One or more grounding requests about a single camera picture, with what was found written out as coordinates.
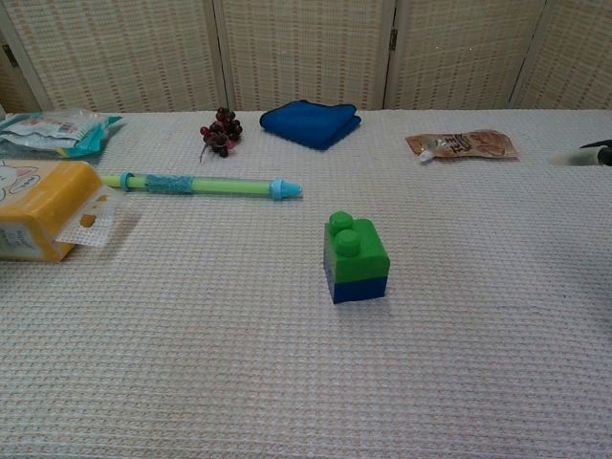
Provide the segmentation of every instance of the table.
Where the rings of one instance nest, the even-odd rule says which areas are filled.
[[[0,262],[0,456],[612,455],[612,169],[554,168],[605,111],[362,112],[327,152],[240,113],[130,114],[100,173],[274,178],[303,199],[131,193],[109,245]],[[494,128],[519,162],[423,166],[404,137]],[[323,223],[370,218],[384,299],[332,304]]]

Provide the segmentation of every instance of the snack pouch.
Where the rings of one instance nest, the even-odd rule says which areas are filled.
[[[12,115],[0,122],[0,149],[54,151],[66,158],[99,153],[108,126],[120,119],[85,109]]]
[[[479,156],[483,158],[515,159],[518,151],[510,138],[492,129],[472,131],[464,134],[420,134],[406,137],[412,151],[419,155],[422,163],[433,158],[460,158]]]

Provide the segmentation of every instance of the lego block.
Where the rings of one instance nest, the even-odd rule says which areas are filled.
[[[335,212],[324,239],[323,265],[335,303],[384,296],[390,261],[371,221]]]

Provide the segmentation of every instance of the cartoon print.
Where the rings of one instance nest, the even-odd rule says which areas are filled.
[[[33,175],[36,167],[11,167],[0,161],[0,202],[11,194],[18,193],[38,183],[40,176]]]

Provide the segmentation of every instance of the folded blue cloth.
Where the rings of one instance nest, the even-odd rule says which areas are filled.
[[[289,141],[326,150],[350,134],[361,122],[351,104],[321,105],[308,100],[294,100],[264,113],[259,124]]]

